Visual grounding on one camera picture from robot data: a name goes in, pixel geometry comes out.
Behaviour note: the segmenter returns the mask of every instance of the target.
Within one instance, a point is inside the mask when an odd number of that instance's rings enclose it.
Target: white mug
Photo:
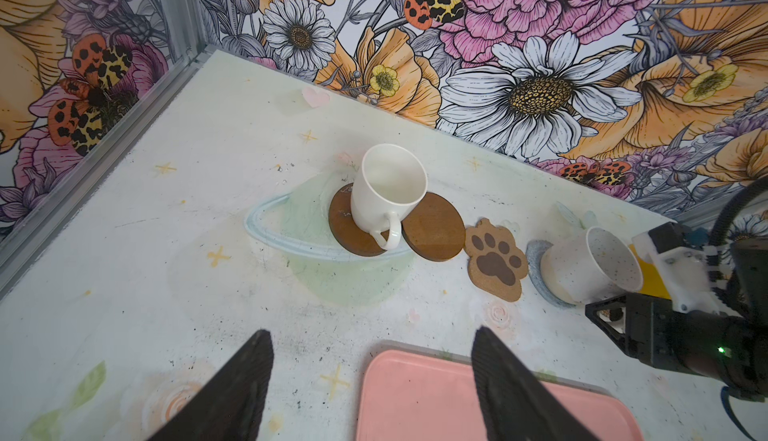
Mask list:
[[[352,219],[382,249],[400,243],[400,221],[427,194],[427,173],[406,148],[377,144],[362,157],[352,184]],[[383,231],[389,230],[384,239]]]
[[[632,251],[597,226],[550,247],[542,256],[541,270],[547,288],[571,304],[607,300],[643,287]]]

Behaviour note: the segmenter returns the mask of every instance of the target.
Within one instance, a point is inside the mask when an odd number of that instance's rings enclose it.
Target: mug rim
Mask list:
[[[416,198],[416,200],[411,201],[409,203],[396,203],[393,200],[389,200],[386,197],[381,196],[378,191],[373,189],[373,186],[371,186],[370,182],[368,182],[368,176],[366,176],[366,172],[365,172],[366,158],[368,158],[368,154],[370,154],[370,152],[372,150],[374,150],[376,148],[381,148],[382,146],[388,146],[388,147],[398,148],[400,150],[404,150],[408,155],[411,156],[411,158],[413,158],[416,161],[416,163],[418,164],[418,167],[422,168],[422,173],[424,174],[424,190],[418,196],[418,198]],[[422,162],[420,160],[418,160],[418,158],[416,157],[415,154],[413,154],[411,151],[407,150],[406,148],[403,148],[402,146],[399,146],[398,144],[381,143],[381,144],[374,144],[373,146],[368,148],[366,153],[362,156],[362,161],[360,161],[360,174],[362,174],[362,180],[364,180],[366,182],[366,186],[368,186],[368,188],[371,190],[371,192],[373,194],[378,196],[379,199],[384,200],[385,202],[387,202],[389,204],[394,204],[395,206],[410,206],[411,204],[417,204],[419,201],[424,199],[424,196],[426,196],[426,194],[427,194],[427,188],[429,187],[429,177],[427,176],[427,169],[424,168],[424,164],[422,164]]]
[[[634,267],[635,267],[635,272],[638,274],[639,285],[638,285],[637,287],[635,287],[635,286],[632,286],[632,287],[624,287],[624,286],[621,286],[619,283],[617,283],[617,282],[616,282],[616,280],[615,280],[614,278],[610,277],[610,276],[609,276],[609,275],[608,275],[608,274],[605,272],[605,270],[603,270],[603,267],[600,265],[600,263],[598,263],[598,260],[596,260],[596,259],[594,258],[594,254],[592,253],[592,250],[589,248],[589,235],[590,235],[590,234],[593,232],[593,230],[600,230],[600,231],[603,231],[603,232],[606,232],[606,233],[608,233],[609,235],[611,235],[611,236],[615,237],[615,238],[618,240],[618,242],[619,242],[619,243],[621,243],[621,245],[622,245],[622,246],[624,246],[624,249],[626,250],[626,252],[628,252],[628,253],[630,254],[630,256],[631,256],[631,258],[632,258],[632,261],[633,261],[633,265],[634,265]],[[591,227],[589,227],[589,228],[587,229],[587,232],[586,232],[586,233],[584,233],[584,243],[585,243],[585,244],[587,244],[587,252],[589,253],[589,257],[590,257],[590,259],[592,260],[592,262],[594,263],[594,265],[595,265],[595,266],[598,268],[598,270],[600,271],[600,273],[603,273],[603,276],[605,276],[607,279],[611,280],[611,282],[613,282],[614,284],[616,284],[617,286],[619,286],[621,289],[623,289],[623,290],[625,290],[625,291],[628,291],[628,292],[630,292],[630,293],[636,293],[636,292],[638,292],[639,290],[643,289],[643,283],[644,283],[644,279],[643,279],[643,271],[640,269],[640,263],[638,262],[638,258],[637,258],[637,257],[634,255],[634,253],[633,253],[633,252],[632,252],[632,250],[629,248],[629,246],[627,246],[627,244],[625,244],[625,243],[624,243],[624,242],[623,242],[621,239],[619,239],[619,236],[617,236],[617,235],[614,235],[614,234],[613,234],[613,233],[611,233],[609,230],[607,230],[607,229],[604,229],[603,227],[600,227],[600,226],[591,226]]]

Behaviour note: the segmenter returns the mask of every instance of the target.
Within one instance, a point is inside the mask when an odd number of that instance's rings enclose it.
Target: gray felt coaster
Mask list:
[[[542,256],[550,247],[552,247],[552,243],[543,239],[534,239],[525,247],[525,257],[528,258],[528,279],[536,286],[538,293],[545,300],[549,301],[550,304],[557,307],[575,307],[575,304],[566,303],[552,294],[547,285],[544,284],[540,265],[542,263]]]

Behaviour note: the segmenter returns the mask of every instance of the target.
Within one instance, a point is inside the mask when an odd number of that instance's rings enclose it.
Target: pink tray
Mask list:
[[[643,441],[638,422],[618,399],[544,383],[603,441]],[[472,367],[389,350],[362,382],[357,441],[482,441],[485,424]]]

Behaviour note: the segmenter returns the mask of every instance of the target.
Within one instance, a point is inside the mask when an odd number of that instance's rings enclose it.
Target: green leaf drawing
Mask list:
[[[61,409],[54,409],[41,415],[27,427],[24,433],[24,441],[58,441],[62,435],[58,419],[62,415]]]
[[[107,365],[101,361],[78,384],[78,388],[72,395],[70,409],[77,409],[90,401],[107,378]]]
[[[560,215],[573,227],[576,227],[577,229],[584,229],[584,225],[581,224],[581,220],[574,214],[574,212],[570,209],[568,209],[565,204],[562,204],[559,201],[554,202],[558,210],[560,211]]]
[[[584,213],[584,219],[581,220],[581,225],[584,226],[584,229],[597,226],[598,216],[593,211],[587,211]]]
[[[534,372],[533,375],[539,381],[546,381],[548,383],[556,383],[558,381],[558,375],[549,369],[542,369],[541,371]]]

